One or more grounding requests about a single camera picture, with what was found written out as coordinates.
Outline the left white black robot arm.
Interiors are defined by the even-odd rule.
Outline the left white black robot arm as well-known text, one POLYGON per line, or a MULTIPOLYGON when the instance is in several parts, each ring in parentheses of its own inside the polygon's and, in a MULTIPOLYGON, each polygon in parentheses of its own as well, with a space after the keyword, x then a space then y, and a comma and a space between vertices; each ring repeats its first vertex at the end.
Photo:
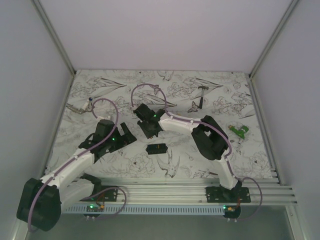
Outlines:
POLYGON ((16 217, 42 231, 51 230, 62 212, 78 201, 96 201, 103 191, 116 191, 85 170, 106 154, 132 144, 137 139, 127 125, 121 123, 120 134, 115 123, 102 119, 96 129, 61 166, 40 179, 30 178, 24 185, 16 217))

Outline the black fuse box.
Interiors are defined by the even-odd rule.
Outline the black fuse box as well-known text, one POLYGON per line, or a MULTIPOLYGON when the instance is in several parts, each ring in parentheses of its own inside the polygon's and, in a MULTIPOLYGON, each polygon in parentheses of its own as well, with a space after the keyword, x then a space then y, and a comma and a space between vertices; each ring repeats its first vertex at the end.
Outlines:
POLYGON ((149 144, 145 150, 149 155, 159 155, 165 154, 168 147, 165 143, 149 144))

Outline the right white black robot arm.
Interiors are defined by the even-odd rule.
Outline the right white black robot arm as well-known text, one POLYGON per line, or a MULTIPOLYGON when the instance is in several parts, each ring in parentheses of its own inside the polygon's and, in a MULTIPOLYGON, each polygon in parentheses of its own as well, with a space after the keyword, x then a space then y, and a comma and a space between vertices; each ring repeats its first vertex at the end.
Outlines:
POLYGON ((137 124, 144 135, 150 139, 161 131, 173 131, 191 136, 200 154, 212 161, 219 184, 223 188, 222 198, 234 202, 240 195, 242 184, 232 173, 228 156, 232 153, 228 136, 209 115, 203 118, 188 118, 160 109, 157 112, 141 104, 133 113, 138 117, 137 124))

